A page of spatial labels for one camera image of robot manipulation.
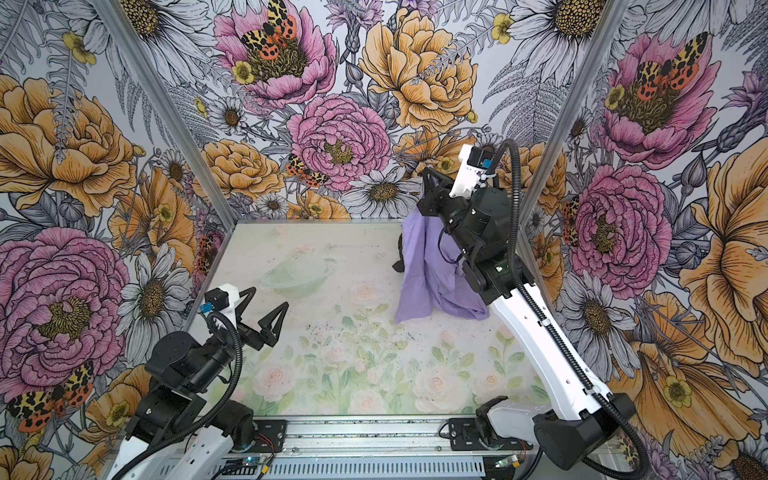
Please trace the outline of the purple cloth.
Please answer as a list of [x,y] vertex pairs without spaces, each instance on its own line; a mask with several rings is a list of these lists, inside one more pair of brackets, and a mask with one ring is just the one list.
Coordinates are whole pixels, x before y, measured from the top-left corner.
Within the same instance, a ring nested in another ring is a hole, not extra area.
[[437,217],[418,210],[402,223],[404,273],[395,321],[427,318],[435,310],[448,315],[482,321],[489,308],[472,290],[463,271],[456,242],[443,232]]

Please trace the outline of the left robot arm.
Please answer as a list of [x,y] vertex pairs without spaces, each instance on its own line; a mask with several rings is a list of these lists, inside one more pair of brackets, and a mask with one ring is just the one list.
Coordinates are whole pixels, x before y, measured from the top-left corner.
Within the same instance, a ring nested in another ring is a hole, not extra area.
[[209,336],[175,331],[155,345],[145,370],[149,391],[125,428],[110,479],[225,479],[248,468],[262,479],[283,446],[286,422],[258,422],[233,395],[244,350],[275,346],[286,302],[246,325],[256,290],[224,284],[207,291],[198,313]]

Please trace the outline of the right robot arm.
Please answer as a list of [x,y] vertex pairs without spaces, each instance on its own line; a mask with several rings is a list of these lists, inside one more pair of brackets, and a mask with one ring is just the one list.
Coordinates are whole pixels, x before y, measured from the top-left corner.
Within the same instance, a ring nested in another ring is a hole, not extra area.
[[[471,289],[510,329],[543,383],[550,408],[526,412],[508,398],[497,398],[477,413],[491,439],[531,442],[557,467],[583,463],[614,479],[643,479],[650,458],[631,425],[632,400],[612,392],[588,367],[547,309],[532,274],[516,253],[520,193],[488,186],[483,176],[463,186],[428,168],[418,210],[439,220],[462,254],[461,267]],[[634,467],[612,469],[592,454],[617,433],[637,451]]]

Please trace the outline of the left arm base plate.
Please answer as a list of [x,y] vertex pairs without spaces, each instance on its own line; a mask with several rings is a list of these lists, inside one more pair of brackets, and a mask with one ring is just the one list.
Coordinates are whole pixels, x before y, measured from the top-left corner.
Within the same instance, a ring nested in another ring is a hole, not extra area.
[[283,419],[254,419],[253,436],[246,453],[280,453],[287,436],[288,422]]

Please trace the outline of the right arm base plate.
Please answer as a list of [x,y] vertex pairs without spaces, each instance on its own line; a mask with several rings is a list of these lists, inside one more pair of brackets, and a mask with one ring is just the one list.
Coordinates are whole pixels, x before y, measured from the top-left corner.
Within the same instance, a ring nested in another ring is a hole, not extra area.
[[482,433],[475,418],[449,418],[438,434],[449,441],[452,451],[523,451],[533,448],[530,442],[492,438],[489,433]]

